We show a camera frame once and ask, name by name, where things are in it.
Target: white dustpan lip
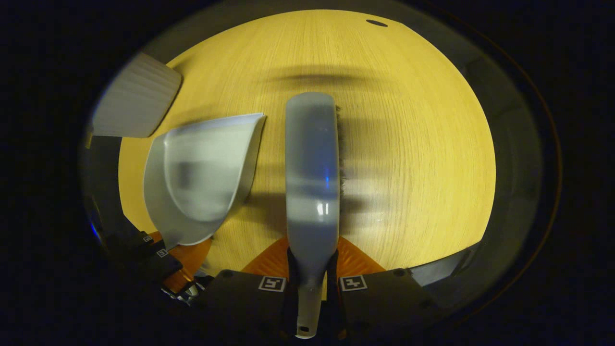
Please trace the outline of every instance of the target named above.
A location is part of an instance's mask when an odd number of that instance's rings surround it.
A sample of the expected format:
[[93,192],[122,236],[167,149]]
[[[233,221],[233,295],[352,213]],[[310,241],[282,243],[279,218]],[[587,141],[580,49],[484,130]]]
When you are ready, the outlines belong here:
[[[174,128],[164,134],[161,135],[161,137],[163,136],[164,139],[161,138],[156,138],[154,139],[154,141],[156,140],[162,140],[163,142],[166,142],[166,139],[168,136],[170,135],[178,135],[182,132],[192,132],[192,131],[199,131],[199,129],[203,129],[203,128],[207,128],[207,129],[211,129],[211,128],[216,128],[216,127],[225,127],[225,126],[233,126],[233,125],[240,125],[240,124],[252,124],[252,127],[250,129],[250,135],[249,135],[249,141],[248,141],[248,145],[245,146],[243,152],[241,153],[243,160],[242,160],[242,165],[241,165],[241,169],[239,170],[239,173],[237,175],[237,179],[234,183],[234,191],[233,194],[231,196],[231,200],[229,201],[229,204],[226,206],[226,213],[225,213],[225,217],[222,218],[219,222],[217,222],[217,224],[215,224],[214,222],[212,222],[212,229],[213,231],[211,231],[209,234],[207,234],[205,237],[201,238],[200,240],[197,241],[192,241],[192,242],[182,242],[181,239],[179,241],[176,242],[176,244],[178,245],[184,245],[184,246],[189,246],[189,245],[195,245],[195,244],[199,244],[209,238],[211,238],[213,236],[213,234],[217,231],[217,229],[220,227],[220,225],[224,222],[224,220],[226,219],[226,216],[228,215],[228,212],[231,210],[233,204],[236,202],[236,198],[237,198],[237,192],[239,191],[239,187],[240,187],[240,183],[241,183],[241,179],[244,173],[244,170],[246,170],[246,160],[247,160],[247,156],[248,156],[248,151],[251,149],[250,146],[250,141],[253,138],[253,136],[255,135],[255,131],[256,131],[256,127],[258,125],[258,122],[260,119],[264,118],[265,115],[263,113],[251,113],[251,114],[247,114],[247,115],[239,115],[239,116],[230,116],[227,118],[219,118],[219,119],[213,119],[213,120],[207,120],[207,121],[201,121],[198,123],[193,123],[193,124],[188,124],[185,126],[181,126],[181,127],[177,127]],[[148,207],[148,203],[147,200],[145,198],[145,184],[146,184],[146,179],[145,179],[145,172],[148,169],[148,163],[150,160],[151,155],[148,154],[148,158],[146,160],[146,164],[145,164],[145,171],[143,174],[143,198],[145,200],[145,204],[146,204],[146,209],[148,211],[148,215],[150,217],[150,219],[152,220],[154,226],[156,228],[158,228],[159,226],[156,225],[156,222],[154,221],[154,218],[152,218],[151,215],[151,208]],[[164,186],[165,189],[167,189],[167,192],[170,195],[170,191],[168,189],[168,187]],[[175,204],[174,201],[172,201],[171,203],[173,203],[173,207],[179,209],[177,207],[177,205]],[[181,211],[179,211],[180,214],[183,215],[183,217],[185,217],[186,220],[190,220],[192,222],[198,223],[199,221],[196,221],[188,216],[186,216],[185,214],[183,214]]]

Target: brush handle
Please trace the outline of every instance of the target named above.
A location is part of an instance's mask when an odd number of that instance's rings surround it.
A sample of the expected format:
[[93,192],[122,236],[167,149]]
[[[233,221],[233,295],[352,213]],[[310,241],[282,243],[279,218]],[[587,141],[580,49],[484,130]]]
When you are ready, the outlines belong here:
[[296,337],[316,335],[322,280],[339,237],[339,153],[333,97],[306,92],[286,105],[288,243],[299,269]]

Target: dustpan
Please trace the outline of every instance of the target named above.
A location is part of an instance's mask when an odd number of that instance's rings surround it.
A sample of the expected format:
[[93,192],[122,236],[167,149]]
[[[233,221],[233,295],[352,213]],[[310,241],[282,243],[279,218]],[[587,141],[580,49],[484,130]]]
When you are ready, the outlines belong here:
[[209,120],[153,141],[143,191],[167,249],[209,239],[245,200],[264,120],[262,113]]

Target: wood grain surface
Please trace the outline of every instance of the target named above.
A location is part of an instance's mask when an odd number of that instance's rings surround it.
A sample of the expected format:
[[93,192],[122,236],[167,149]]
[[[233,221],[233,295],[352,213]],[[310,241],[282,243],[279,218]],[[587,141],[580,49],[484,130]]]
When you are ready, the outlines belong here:
[[150,138],[122,140],[122,208],[138,229],[157,231],[143,199],[155,137],[198,121],[267,116],[250,196],[216,232],[207,273],[241,270],[284,237],[285,105],[308,91],[340,107],[340,235],[385,269],[440,259],[483,236],[496,181],[485,115],[453,64],[408,27],[356,12],[289,12],[219,33],[168,66],[183,83],[167,116]]

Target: white dustpan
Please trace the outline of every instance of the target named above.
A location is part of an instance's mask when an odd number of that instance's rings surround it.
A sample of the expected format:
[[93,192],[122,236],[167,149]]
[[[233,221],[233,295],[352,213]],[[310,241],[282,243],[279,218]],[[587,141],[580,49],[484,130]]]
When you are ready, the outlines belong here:
[[167,249],[209,239],[246,198],[264,120],[257,113],[204,121],[154,140],[143,191]]

